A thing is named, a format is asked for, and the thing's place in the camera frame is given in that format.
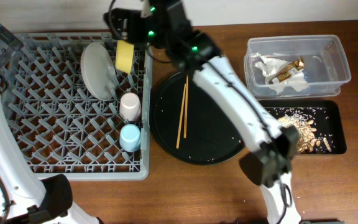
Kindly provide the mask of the yellow bowl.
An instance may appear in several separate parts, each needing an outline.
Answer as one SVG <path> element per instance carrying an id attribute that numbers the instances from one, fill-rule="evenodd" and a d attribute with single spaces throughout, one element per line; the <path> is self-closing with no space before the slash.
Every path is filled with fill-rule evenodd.
<path id="1" fill-rule="evenodd" d="M 116 47 L 116 63 L 118 70 L 130 74 L 134 58 L 134 44 L 118 40 Z"/>

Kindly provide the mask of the grey plate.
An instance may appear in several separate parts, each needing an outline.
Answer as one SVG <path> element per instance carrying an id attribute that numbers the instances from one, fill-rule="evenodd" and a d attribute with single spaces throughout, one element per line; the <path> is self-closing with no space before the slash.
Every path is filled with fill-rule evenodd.
<path id="1" fill-rule="evenodd" d="M 91 95 L 99 100 L 112 98 L 115 84 L 115 70 L 112 59 L 105 47 L 97 42 L 89 44 L 81 54 L 80 69 L 82 79 Z"/>

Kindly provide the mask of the wooden chopstick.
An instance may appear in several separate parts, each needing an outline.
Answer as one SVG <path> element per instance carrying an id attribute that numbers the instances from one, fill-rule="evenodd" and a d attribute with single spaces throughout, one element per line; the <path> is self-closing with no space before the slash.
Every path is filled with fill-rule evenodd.
<path id="1" fill-rule="evenodd" d="M 188 75 L 186 76 L 186 90 L 185 90 L 185 121 L 184 121 L 184 139 L 186 139 L 187 137 L 187 119 L 188 119 L 188 86 L 189 86 L 189 81 L 188 81 Z"/>
<path id="2" fill-rule="evenodd" d="M 183 113 L 184 113 L 184 107 L 185 107 L 185 96 L 186 96 L 186 83 L 184 84 L 184 87 L 183 87 L 183 94 L 182 94 L 182 99 L 181 99 L 181 110 L 180 110 L 180 119 L 179 119 L 179 124 L 178 124 L 176 149 L 179 149 L 179 147 L 180 147 L 181 127 L 182 127 Z"/>

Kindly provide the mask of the pink cup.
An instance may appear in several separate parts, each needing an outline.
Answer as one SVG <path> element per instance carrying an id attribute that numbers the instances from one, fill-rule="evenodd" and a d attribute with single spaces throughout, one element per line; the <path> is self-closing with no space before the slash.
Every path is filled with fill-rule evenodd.
<path id="1" fill-rule="evenodd" d="M 123 119 L 135 121 L 140 118 L 141 103 L 135 93 L 125 93 L 120 100 L 119 114 Z"/>

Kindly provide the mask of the blue cup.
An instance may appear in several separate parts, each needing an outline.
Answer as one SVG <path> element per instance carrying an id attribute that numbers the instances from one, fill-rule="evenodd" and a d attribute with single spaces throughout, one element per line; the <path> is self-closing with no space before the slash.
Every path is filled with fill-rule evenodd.
<path id="1" fill-rule="evenodd" d="M 140 149 L 140 129 L 134 124 L 122 127 L 119 136 L 119 144 L 127 152 L 136 152 Z"/>

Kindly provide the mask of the gold snack wrapper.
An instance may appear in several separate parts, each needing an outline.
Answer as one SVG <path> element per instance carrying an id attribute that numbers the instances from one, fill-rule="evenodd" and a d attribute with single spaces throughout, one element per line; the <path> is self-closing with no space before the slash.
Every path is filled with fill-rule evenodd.
<path id="1" fill-rule="evenodd" d="M 298 60 L 288 63 L 285 65 L 272 79 L 272 83 L 281 83 L 290 77 L 301 72 L 305 67 L 303 57 L 299 57 Z"/>

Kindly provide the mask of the white napkin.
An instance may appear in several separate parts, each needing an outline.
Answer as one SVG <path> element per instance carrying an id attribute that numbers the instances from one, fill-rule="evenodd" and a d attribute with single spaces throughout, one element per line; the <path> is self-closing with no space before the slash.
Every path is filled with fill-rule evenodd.
<path id="1" fill-rule="evenodd" d="M 261 56 L 261 62 L 254 63 L 254 67 L 262 71 L 262 75 L 265 77 L 265 83 L 268 85 L 269 80 L 275 76 L 285 65 L 289 64 L 288 61 L 281 60 L 278 58 L 269 58 Z M 303 69 L 297 73 L 292 73 L 291 77 L 287 78 L 281 83 L 276 83 L 270 87 L 270 89 L 275 90 L 276 94 L 280 94 L 285 87 L 293 88 L 295 91 L 300 92 L 308 88 L 307 82 L 305 80 L 305 74 Z"/>

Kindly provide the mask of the food scraps and rice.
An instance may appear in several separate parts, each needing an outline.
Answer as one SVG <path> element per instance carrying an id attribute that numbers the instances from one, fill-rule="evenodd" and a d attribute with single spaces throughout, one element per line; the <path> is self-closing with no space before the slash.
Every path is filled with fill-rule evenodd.
<path id="1" fill-rule="evenodd" d="M 299 154 L 328 154 L 334 152 L 333 134 L 323 126 L 328 124 L 329 116 L 324 108 L 267 108 L 286 128 L 296 127 L 299 140 L 296 145 Z"/>

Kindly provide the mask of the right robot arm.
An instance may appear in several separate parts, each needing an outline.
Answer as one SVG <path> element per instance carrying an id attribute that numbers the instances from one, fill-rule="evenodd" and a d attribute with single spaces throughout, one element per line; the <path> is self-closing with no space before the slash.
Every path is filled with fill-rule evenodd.
<path id="1" fill-rule="evenodd" d="M 301 223 L 291 190 L 291 161 L 300 138 L 296 127 L 285 127 L 255 99 L 214 40 L 192 26 L 181 0 L 144 1 L 141 10 L 114 4 L 103 15 L 113 36 L 164 49 L 169 62 L 188 73 L 237 129 L 249 150 L 239 165 L 260 187 L 267 221 Z"/>

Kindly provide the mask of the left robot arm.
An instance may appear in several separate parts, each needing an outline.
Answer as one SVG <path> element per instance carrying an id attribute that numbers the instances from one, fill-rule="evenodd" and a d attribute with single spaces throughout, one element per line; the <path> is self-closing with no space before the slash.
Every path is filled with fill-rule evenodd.
<path id="1" fill-rule="evenodd" d="M 0 25 L 0 42 L 17 51 L 21 42 Z M 0 69 L 10 58 L 7 50 L 0 55 Z M 0 78 L 0 87 L 8 89 Z M 101 223 L 73 201 L 65 175 L 39 180 L 31 171 L 7 123 L 0 90 L 0 223 Z"/>

